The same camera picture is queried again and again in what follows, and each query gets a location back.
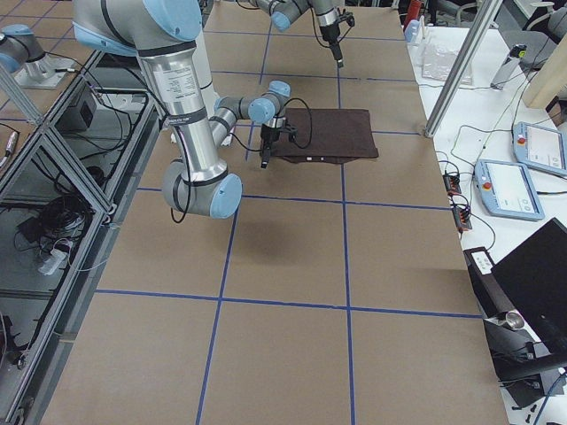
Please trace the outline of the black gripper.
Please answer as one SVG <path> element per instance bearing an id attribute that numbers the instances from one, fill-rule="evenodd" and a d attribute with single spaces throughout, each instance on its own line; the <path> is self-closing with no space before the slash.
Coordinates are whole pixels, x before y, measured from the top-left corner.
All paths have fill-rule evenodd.
<path id="1" fill-rule="evenodd" d="M 346 22 L 349 27 L 355 25 L 354 16 L 346 9 L 340 10 L 338 7 L 325 7 L 319 9 L 319 28 L 322 39 L 328 44 L 329 48 L 334 48 L 334 59 L 337 67 L 344 66 L 342 50 L 339 46 L 340 28 L 339 25 Z"/>
<path id="2" fill-rule="evenodd" d="M 291 139 L 297 137 L 298 129 L 291 124 L 282 127 L 262 125 L 260 129 L 260 167 L 266 169 L 271 158 L 272 144 L 279 140 L 280 134 L 287 134 Z"/>

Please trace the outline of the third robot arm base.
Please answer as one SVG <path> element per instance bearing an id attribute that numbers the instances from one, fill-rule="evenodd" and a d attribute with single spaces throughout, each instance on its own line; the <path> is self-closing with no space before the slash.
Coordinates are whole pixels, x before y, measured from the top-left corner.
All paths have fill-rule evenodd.
<path id="1" fill-rule="evenodd" d="M 15 81 L 26 89 L 55 89 L 74 71 L 74 61 L 54 58 L 26 25 L 1 28 L 1 67 L 15 75 Z"/>

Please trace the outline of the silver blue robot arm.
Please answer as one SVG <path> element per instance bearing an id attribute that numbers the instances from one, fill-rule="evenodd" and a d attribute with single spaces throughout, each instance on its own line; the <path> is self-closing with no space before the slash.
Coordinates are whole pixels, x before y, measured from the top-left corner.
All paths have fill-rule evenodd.
<path id="1" fill-rule="evenodd" d="M 167 169 L 162 194 L 180 213 L 226 219 L 243 185 L 218 147 L 238 120 L 266 124 L 284 112 L 290 86 L 272 81 L 259 97 L 224 97 L 209 115 L 193 57 L 202 32 L 196 1 L 76 1 L 76 39 L 93 50 L 134 57 L 173 129 L 181 157 Z"/>
<path id="2" fill-rule="evenodd" d="M 289 0 L 289 1 L 236 1 L 246 10 L 265 12 L 273 26 L 280 32 L 287 31 L 305 13 L 311 14 L 315 40 L 331 52 L 337 67 L 344 66 L 340 43 L 355 26 L 355 17 L 346 8 L 341 9 L 328 0 Z"/>

